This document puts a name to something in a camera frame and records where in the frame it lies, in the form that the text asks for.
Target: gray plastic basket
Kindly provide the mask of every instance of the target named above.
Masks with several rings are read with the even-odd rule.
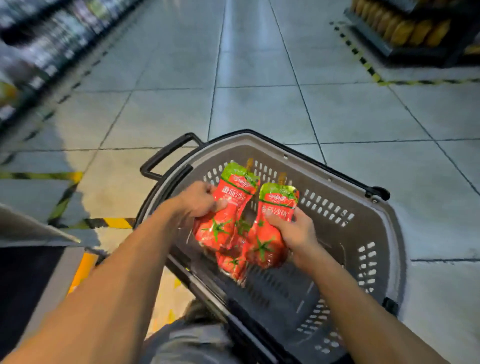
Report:
[[[199,148],[178,161],[166,175],[151,170],[187,142]],[[288,184],[300,191],[299,207],[314,221],[317,238],[359,285],[396,315],[406,284],[405,248],[389,193],[368,187],[290,148],[250,130],[202,143],[186,134],[162,149],[141,168],[158,180],[144,203],[137,224],[165,199],[196,180],[217,185],[231,161],[254,158],[262,182],[286,172]],[[255,216],[257,202],[247,209]],[[292,263],[281,268],[248,268],[243,286],[220,273],[191,235],[192,221],[179,231],[168,267],[219,317],[258,350],[259,361],[347,362],[346,350],[331,320],[330,309],[312,280]]]

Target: person's left hand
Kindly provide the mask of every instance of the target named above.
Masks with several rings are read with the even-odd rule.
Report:
[[[185,191],[178,195],[178,199],[189,216],[199,218],[210,211],[218,212],[227,207],[226,200],[215,201],[212,194],[216,187],[206,182],[194,182]]]

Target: person's right hand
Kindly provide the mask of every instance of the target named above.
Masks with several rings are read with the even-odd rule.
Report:
[[[327,254],[318,243],[313,221],[298,207],[293,216],[295,222],[287,222],[277,215],[266,214],[267,221],[280,230],[285,244],[293,253],[293,262],[308,275],[312,275],[318,264],[319,254]]]

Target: tiled floor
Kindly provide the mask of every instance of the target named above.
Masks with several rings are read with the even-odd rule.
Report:
[[[18,144],[31,130],[27,123],[0,145],[3,158],[20,150],[4,169],[84,172],[63,215],[67,225],[87,217],[134,218],[155,184],[139,167],[158,149],[186,132],[207,140],[259,131],[390,190],[415,261],[403,319],[452,363],[474,362],[480,355],[480,85],[373,83],[329,25],[345,20],[346,0],[150,0],[145,6],[39,135]],[[376,67],[390,79],[479,71]],[[189,151],[172,155],[159,172]],[[47,221],[67,186],[0,180],[0,202]],[[128,234],[69,232],[109,252]],[[168,274],[151,331],[181,315],[191,299]]]

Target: black basket handle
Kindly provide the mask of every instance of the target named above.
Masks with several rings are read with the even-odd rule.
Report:
[[[174,140],[165,148],[160,149],[158,152],[155,153],[153,157],[151,157],[147,162],[145,162],[140,167],[140,173],[142,176],[146,178],[150,178],[154,181],[160,181],[162,179],[162,175],[158,173],[153,173],[152,169],[159,165],[161,161],[163,161],[166,157],[170,154],[175,152],[177,149],[180,149],[188,142],[194,141],[199,146],[202,146],[204,143],[200,140],[200,138],[195,135],[194,133],[186,133],[182,135],[180,138]]]

